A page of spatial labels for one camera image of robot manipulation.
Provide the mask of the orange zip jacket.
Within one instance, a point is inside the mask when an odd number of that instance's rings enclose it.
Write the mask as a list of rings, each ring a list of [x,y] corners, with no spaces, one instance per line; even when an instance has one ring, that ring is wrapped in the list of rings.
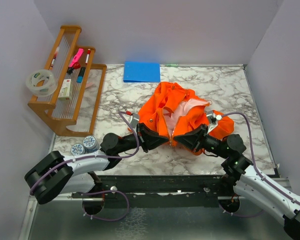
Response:
[[[183,88],[177,83],[161,82],[153,95],[140,108],[139,123],[144,123],[152,131],[168,137],[169,142],[166,144],[175,147],[181,145],[174,140],[175,136],[193,131],[201,124],[209,125],[206,116],[206,108],[209,106],[210,102],[198,97],[194,90]],[[221,115],[222,119],[209,135],[219,140],[232,135],[234,121],[219,111],[213,111],[215,114]],[[194,155],[207,152],[204,149],[199,152],[187,150]]]

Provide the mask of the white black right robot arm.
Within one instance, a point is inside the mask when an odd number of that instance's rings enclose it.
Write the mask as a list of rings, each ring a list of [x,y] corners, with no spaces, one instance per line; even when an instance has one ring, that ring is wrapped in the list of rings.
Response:
[[[221,164],[226,179],[219,189],[226,195],[233,193],[253,202],[283,225],[284,231],[293,240],[300,240],[300,195],[286,189],[256,164],[244,156],[246,146],[238,134],[219,140],[208,133],[208,126],[200,127],[174,140],[187,149],[197,152],[204,149],[224,159]]]

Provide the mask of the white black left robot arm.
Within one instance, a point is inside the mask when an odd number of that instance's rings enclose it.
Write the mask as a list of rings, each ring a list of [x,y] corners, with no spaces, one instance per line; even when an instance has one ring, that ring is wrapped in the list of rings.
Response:
[[[144,123],[126,136],[107,133],[96,152],[77,156],[62,155],[52,151],[31,168],[24,176],[34,196],[41,205],[52,201],[61,193],[79,192],[79,186],[70,184],[72,178],[94,171],[106,171],[114,168],[122,159],[119,154],[128,150],[153,150],[169,141]]]

